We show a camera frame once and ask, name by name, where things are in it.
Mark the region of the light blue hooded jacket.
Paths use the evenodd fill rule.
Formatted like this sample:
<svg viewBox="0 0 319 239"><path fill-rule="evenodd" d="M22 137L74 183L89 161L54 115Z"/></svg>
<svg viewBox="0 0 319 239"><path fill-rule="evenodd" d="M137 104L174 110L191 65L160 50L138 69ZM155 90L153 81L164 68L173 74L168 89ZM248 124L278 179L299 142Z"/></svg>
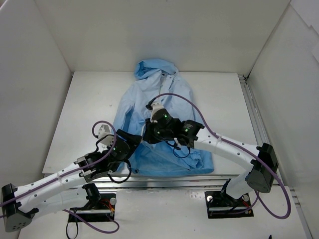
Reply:
<svg viewBox="0 0 319 239"><path fill-rule="evenodd" d="M171 62L162 59L140 61L134 70L136 81L123 94L113 122L115 129L141 135L145 120L151 116L146 104L156 97L173 118L202 122L188 101L192 89ZM132 172L141 176L184 176L213 172L211 152L173 148L173 142L142 142L130 158Z"/></svg>

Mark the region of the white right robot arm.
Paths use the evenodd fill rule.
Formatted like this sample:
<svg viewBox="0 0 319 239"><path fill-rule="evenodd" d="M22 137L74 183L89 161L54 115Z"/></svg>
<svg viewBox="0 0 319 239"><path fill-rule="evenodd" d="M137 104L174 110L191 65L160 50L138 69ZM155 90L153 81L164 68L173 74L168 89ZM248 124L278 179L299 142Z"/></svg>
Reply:
<svg viewBox="0 0 319 239"><path fill-rule="evenodd" d="M221 135L214 136L203 124L172 118L166 109L157 110L146 119L143 140L149 144L173 141L176 146L208 151L244 168L244 173L223 186L220 198L226 205L234 204L242 195L253 190L270 193L278 169L278 160L271 145L263 143L257 146Z"/></svg>

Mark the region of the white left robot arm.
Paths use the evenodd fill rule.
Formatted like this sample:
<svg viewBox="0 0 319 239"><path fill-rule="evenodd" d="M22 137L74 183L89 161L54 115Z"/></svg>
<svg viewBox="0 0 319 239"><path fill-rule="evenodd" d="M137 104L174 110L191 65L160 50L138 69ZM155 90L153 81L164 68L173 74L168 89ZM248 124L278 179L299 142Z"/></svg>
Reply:
<svg viewBox="0 0 319 239"><path fill-rule="evenodd" d="M98 142L104 140L106 150L85 154L54 174L24 186L3 186L0 207L5 231L21 230L32 220L65 208L96 208L101 196L93 181L109 177L121 163L129 165L142 136L119 129Z"/></svg>

